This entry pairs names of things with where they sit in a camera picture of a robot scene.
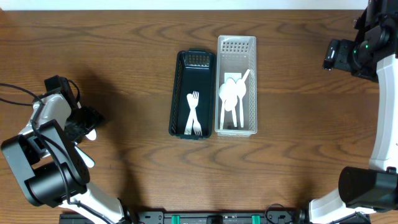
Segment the white spoon bowl down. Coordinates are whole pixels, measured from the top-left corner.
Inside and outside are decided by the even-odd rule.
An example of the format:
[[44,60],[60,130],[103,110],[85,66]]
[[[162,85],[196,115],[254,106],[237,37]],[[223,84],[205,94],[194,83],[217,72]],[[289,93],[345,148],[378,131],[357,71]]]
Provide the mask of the white spoon bowl down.
[[237,85],[237,96],[239,98],[239,122],[240,122],[240,127],[244,127],[244,109],[243,109],[243,97],[246,94],[246,84],[243,79],[239,79],[236,82]]

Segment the black plastic basket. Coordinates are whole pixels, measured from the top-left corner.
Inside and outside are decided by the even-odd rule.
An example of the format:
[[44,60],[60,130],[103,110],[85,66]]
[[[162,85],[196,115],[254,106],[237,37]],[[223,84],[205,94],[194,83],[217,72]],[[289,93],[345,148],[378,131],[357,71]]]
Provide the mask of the black plastic basket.
[[[204,50],[182,50],[177,54],[170,109],[169,134],[180,139],[206,139],[212,134],[216,55]],[[198,93],[195,114],[201,133],[188,134],[191,109],[187,95]]]

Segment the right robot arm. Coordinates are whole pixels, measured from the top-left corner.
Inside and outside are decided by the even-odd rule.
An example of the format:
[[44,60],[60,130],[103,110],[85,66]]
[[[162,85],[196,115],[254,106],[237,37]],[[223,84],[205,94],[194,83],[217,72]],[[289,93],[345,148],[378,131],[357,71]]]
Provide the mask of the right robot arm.
[[353,40],[330,41],[323,69],[376,84],[372,151],[367,166],[343,168],[336,188],[310,200],[295,223],[370,223],[397,210],[397,1],[368,1],[353,27]]

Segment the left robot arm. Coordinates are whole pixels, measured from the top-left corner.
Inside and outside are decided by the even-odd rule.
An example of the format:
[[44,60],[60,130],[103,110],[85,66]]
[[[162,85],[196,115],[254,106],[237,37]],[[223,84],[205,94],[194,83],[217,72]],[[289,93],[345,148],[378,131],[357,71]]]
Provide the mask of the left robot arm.
[[103,116],[81,106],[73,81],[56,75],[44,83],[47,91],[34,96],[26,127],[1,144],[25,198],[37,207],[73,210],[93,223],[131,223],[120,199],[91,182],[88,170],[95,162],[77,146],[83,137],[96,139]]

